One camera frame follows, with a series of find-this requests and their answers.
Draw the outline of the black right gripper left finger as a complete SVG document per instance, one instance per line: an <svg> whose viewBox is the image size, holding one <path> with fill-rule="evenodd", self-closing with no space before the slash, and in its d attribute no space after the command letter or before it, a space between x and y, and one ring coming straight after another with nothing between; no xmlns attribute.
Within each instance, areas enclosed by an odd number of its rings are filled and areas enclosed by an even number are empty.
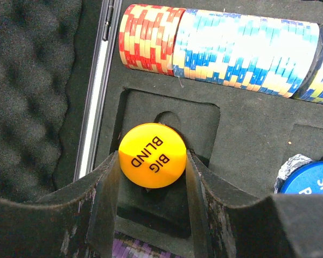
<svg viewBox="0 0 323 258"><path fill-rule="evenodd" d="M111 257L118 154L33 203L0 198L0 257Z"/></svg>

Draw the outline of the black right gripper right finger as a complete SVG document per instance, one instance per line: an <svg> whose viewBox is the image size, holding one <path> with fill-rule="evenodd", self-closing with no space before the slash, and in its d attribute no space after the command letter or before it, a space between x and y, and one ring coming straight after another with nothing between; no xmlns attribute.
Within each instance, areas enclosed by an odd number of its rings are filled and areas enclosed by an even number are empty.
<svg viewBox="0 0 323 258"><path fill-rule="evenodd" d="M323 257L323 195L258 198L187 152L195 257Z"/></svg>

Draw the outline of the orange big blind button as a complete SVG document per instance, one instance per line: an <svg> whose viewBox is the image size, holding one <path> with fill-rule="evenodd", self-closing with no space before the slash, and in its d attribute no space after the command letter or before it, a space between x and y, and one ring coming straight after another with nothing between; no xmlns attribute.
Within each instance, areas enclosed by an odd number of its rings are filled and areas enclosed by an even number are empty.
<svg viewBox="0 0 323 258"><path fill-rule="evenodd" d="M186 167L186 145L172 128L141 124L122 139L118 155L124 175L140 187L157 189L174 183Z"/></svg>

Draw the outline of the blue small blind button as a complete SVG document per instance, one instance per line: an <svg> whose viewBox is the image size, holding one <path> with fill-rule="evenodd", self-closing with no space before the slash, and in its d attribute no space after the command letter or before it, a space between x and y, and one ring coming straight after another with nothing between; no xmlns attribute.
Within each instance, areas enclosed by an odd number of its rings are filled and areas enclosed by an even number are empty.
<svg viewBox="0 0 323 258"><path fill-rule="evenodd" d="M323 161L311 162L296 169L283 183L282 194L323 194Z"/></svg>

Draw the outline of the black poker chip case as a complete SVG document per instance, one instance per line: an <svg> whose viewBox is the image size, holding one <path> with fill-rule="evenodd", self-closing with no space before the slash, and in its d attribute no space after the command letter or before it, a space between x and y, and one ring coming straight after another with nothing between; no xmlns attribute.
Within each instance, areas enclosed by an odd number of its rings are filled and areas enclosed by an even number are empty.
<svg viewBox="0 0 323 258"><path fill-rule="evenodd" d="M124 133L162 122L258 198L296 154L323 160L323 105L125 68L129 1L0 1L0 198L33 203L94 171ZM186 172L147 191L121 173L115 239L195 257Z"/></svg>

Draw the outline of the blue green poker chip stack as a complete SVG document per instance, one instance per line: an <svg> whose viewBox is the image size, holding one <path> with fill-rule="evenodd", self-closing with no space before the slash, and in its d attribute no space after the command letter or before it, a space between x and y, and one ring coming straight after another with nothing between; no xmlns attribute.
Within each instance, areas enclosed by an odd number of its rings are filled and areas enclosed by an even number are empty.
<svg viewBox="0 0 323 258"><path fill-rule="evenodd" d="M323 104L323 24L320 24L319 29L318 48L314 60L306 78L293 98Z"/></svg>

